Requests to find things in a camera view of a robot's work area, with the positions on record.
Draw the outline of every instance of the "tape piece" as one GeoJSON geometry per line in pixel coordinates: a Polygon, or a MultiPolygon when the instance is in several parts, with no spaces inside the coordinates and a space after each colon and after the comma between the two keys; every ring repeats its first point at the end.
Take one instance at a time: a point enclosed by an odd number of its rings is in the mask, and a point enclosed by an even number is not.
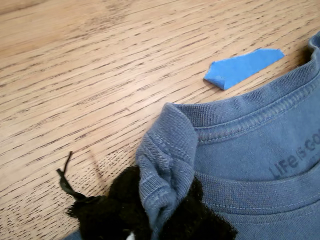
{"type": "Polygon", "coordinates": [[[259,48],[244,55],[214,61],[204,79],[227,90],[284,56],[280,49],[259,48]]]}

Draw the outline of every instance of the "wood grain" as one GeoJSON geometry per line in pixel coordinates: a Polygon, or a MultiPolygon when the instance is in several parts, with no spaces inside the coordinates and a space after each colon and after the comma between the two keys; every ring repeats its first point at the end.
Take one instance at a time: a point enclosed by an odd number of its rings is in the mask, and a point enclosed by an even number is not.
{"type": "Polygon", "coordinates": [[[4,0],[0,6],[0,239],[61,239],[77,222],[55,170],[108,191],[165,102],[250,91],[308,60],[319,0],[4,0]],[[210,63],[257,48],[285,57],[227,91],[210,63]]]}

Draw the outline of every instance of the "black fuzzy fabric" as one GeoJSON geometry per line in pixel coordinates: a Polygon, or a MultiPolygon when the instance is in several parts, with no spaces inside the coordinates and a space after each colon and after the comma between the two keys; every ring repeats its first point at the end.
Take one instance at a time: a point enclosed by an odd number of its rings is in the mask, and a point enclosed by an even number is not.
{"type": "MultiPolygon", "coordinates": [[[[68,214],[79,220],[83,240],[150,240],[152,230],[139,197],[140,171],[125,169],[107,196],[76,201],[68,214]]],[[[165,223],[159,240],[234,240],[237,231],[201,201],[203,190],[195,178],[188,195],[165,223]]]]}

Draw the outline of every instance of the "ribbed neckline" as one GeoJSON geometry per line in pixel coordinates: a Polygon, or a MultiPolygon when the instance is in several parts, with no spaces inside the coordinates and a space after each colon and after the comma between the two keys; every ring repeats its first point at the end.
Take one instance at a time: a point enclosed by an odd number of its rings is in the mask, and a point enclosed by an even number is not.
{"type": "MultiPolygon", "coordinates": [[[[251,92],[203,104],[167,104],[165,108],[175,108],[177,115],[183,114],[190,121],[186,128],[193,127],[196,131],[198,145],[224,141],[254,130],[303,101],[319,86],[320,32],[309,40],[309,47],[313,53],[308,63],[251,92]]],[[[203,201],[225,213],[275,214],[320,199],[320,163],[298,176],[262,182],[195,174],[203,184],[203,201]]]]}

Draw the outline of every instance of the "white patch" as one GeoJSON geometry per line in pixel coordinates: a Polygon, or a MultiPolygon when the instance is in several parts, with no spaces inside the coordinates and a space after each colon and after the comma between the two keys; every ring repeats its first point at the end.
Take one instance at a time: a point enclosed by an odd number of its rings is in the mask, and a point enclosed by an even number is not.
{"type": "Polygon", "coordinates": [[[126,240],[135,240],[135,235],[133,232],[130,233],[130,235],[126,238],[126,240]]]}

